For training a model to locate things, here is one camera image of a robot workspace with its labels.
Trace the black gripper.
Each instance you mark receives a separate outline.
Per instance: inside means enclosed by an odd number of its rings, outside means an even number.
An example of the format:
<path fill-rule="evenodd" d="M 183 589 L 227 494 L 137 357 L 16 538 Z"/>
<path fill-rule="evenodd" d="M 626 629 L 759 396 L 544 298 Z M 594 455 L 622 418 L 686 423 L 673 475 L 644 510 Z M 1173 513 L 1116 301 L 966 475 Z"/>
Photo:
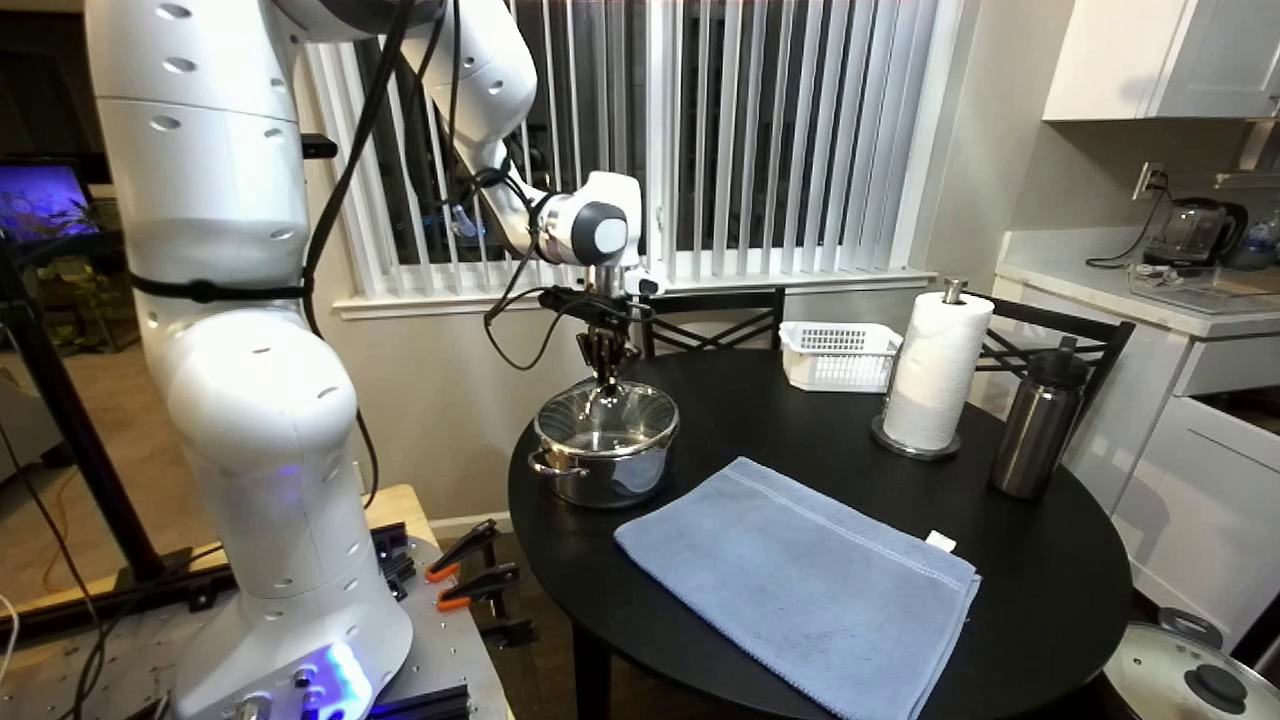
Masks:
<path fill-rule="evenodd" d="M 592 392 L 602 388 L 600 364 L 608 364 L 608 392 L 622 385 L 622 360 L 639 351 L 648 306 L 659 283 L 632 266 L 594 266 L 577 287 L 544 287 L 541 306 L 584 326 L 578 351 L 586 360 Z"/>

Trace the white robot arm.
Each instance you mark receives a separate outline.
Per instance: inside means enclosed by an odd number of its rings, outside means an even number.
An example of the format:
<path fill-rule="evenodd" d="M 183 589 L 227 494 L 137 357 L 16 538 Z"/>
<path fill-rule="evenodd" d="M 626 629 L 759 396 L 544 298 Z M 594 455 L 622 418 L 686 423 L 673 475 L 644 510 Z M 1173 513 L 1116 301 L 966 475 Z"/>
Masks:
<path fill-rule="evenodd" d="M 140 339 L 236 575 L 177 666 L 177 720 L 363 720 L 411 651 L 349 464 L 357 388 L 308 328 L 293 48 L 434 36 L 450 118 L 506 247 L 614 266 L 639 183 L 544 191 L 506 164 L 535 63 L 503 0 L 82 0 Z"/>

